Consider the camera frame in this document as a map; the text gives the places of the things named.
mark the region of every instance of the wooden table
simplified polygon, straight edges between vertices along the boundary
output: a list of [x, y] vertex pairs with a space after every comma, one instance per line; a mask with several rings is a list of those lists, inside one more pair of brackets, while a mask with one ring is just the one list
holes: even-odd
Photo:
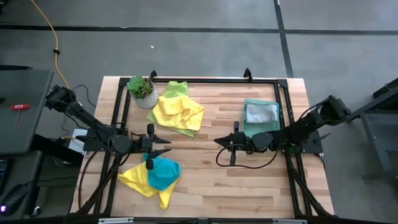
[[[111, 122], [119, 78], [104, 77], [99, 93], [95, 117], [106, 124]], [[304, 80], [300, 78], [287, 80], [294, 117], [297, 119], [309, 106]], [[162, 94], [165, 86], [166, 83], [155, 84], [159, 95]], [[155, 133], [160, 138], [172, 141], [172, 144], [166, 147], [173, 150], [162, 156], [179, 162], [183, 170], [182, 177], [172, 194], [169, 208], [163, 210], [159, 207], [158, 195], [145, 198], [118, 181], [114, 193], [112, 216], [293, 218], [286, 161], [282, 153], [278, 154], [269, 166], [256, 170], [223, 168], [215, 163], [216, 154], [222, 147], [213, 142], [214, 138], [228, 135], [233, 131], [234, 121], [241, 122], [245, 98], [275, 101], [273, 86], [242, 83], [189, 83], [188, 86], [189, 97], [205, 107], [201, 130], [191, 139], [168, 128], [155, 126]], [[147, 110], [139, 109], [132, 102], [127, 119], [129, 130], [145, 133], [149, 123], [145, 119], [147, 113]], [[121, 114], [122, 110], [119, 112], [118, 121], [121, 119]], [[155, 144], [155, 148], [163, 149], [164, 146]], [[236, 163], [259, 166], [269, 161], [273, 155], [274, 152], [253, 155], [237, 152]], [[119, 168], [119, 172], [138, 165], [141, 162], [141, 156], [141, 154], [131, 154], [128, 161]], [[98, 185], [103, 157], [103, 152], [97, 153], [88, 165], [82, 185], [82, 203]], [[87, 159], [88, 156], [85, 156], [82, 167]], [[303, 154], [302, 159], [309, 189], [324, 208], [333, 213], [321, 160], [311, 154]], [[229, 162], [228, 153], [220, 156], [221, 162], [224, 164]], [[297, 192], [300, 208], [304, 211], [302, 192], [301, 190]], [[106, 195], [108, 195], [107, 189], [104, 191], [104, 196]], [[71, 211], [75, 210], [77, 210], [77, 190]]]

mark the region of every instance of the yellow towel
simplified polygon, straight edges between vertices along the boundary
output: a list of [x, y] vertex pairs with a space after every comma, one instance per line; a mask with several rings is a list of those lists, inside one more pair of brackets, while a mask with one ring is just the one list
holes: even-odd
[[123, 174], [118, 174], [118, 179], [122, 183], [136, 190], [145, 197], [152, 197], [158, 192], [159, 206], [163, 209], [166, 209], [169, 206], [172, 192], [175, 185], [180, 180], [180, 177], [165, 190], [156, 190], [148, 184], [148, 170], [146, 168], [146, 162], [143, 162], [138, 166], [125, 171]]
[[205, 109], [187, 96], [160, 96], [153, 112], [160, 125], [199, 131]]

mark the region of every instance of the yellow-green cloth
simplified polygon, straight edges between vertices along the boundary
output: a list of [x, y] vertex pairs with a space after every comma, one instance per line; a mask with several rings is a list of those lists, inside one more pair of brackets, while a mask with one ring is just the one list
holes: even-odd
[[[166, 89], [163, 92], [163, 97], [165, 98], [173, 98], [176, 96], [188, 96], [188, 83], [187, 82], [174, 82], [171, 81], [167, 84]], [[154, 115], [153, 109], [149, 111], [147, 115], [147, 119], [152, 121], [155, 124], [158, 124], [156, 117]], [[171, 128], [174, 131], [189, 136], [191, 138], [194, 137], [195, 131], [189, 129], [180, 129], [180, 128]]]
[[161, 96], [153, 112], [162, 126], [199, 131], [205, 109], [187, 96]]

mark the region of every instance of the orange cable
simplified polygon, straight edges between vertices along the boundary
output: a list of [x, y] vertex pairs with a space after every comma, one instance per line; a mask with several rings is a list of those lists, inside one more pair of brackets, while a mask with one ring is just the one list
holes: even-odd
[[44, 17], [44, 19], [45, 19], [45, 20], [47, 21], [47, 23], [49, 24], [49, 26], [50, 26], [52, 32], [54, 33], [54, 37], [55, 37], [55, 50], [54, 50], [54, 53], [55, 53], [55, 68], [57, 69], [58, 74], [60, 74], [60, 76], [61, 76], [63, 82], [65, 82], [67, 88], [69, 88], [69, 85], [68, 85], [66, 79], [63, 77], [63, 75], [62, 75], [60, 69], [58, 68], [58, 54], [59, 54], [59, 49], [58, 49], [58, 37], [57, 37], [57, 33], [55, 33], [55, 30], [54, 30], [54, 28], [52, 27], [51, 22], [49, 21], [49, 19], [47, 18], [47, 16], [45, 16], [45, 14], [42, 12], [42, 10], [38, 7], [38, 5], [36, 5], [36, 3], [35, 3], [33, 0], [30, 0], [30, 1], [33, 3], [33, 5], [36, 7], [36, 9], [41, 13], [41, 15]]

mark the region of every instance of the gray floor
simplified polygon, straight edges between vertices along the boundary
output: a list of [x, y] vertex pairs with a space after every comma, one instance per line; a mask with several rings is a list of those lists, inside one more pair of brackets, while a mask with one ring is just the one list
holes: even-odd
[[[280, 0], [286, 29], [398, 30], [395, 0]], [[276, 29], [272, 0], [37, 0], [56, 25], [215, 27]], [[29, 1], [11, 0], [0, 15], [8, 24], [45, 25]], [[286, 77], [279, 34], [183, 32], [58, 32], [59, 66], [70, 86], [85, 84], [96, 101], [105, 75], [208, 75]], [[310, 103], [332, 94], [352, 110], [397, 78], [398, 36], [287, 35], [295, 78], [304, 78]], [[54, 69], [49, 31], [0, 30], [0, 64]], [[62, 85], [55, 77], [53, 85]], [[79, 100], [94, 112], [84, 90]], [[45, 110], [38, 131], [63, 134], [63, 116]], [[74, 125], [67, 121], [67, 129]], [[362, 125], [324, 127], [326, 174], [337, 215], [398, 222], [395, 186], [365, 184], [363, 174], [380, 169]]]

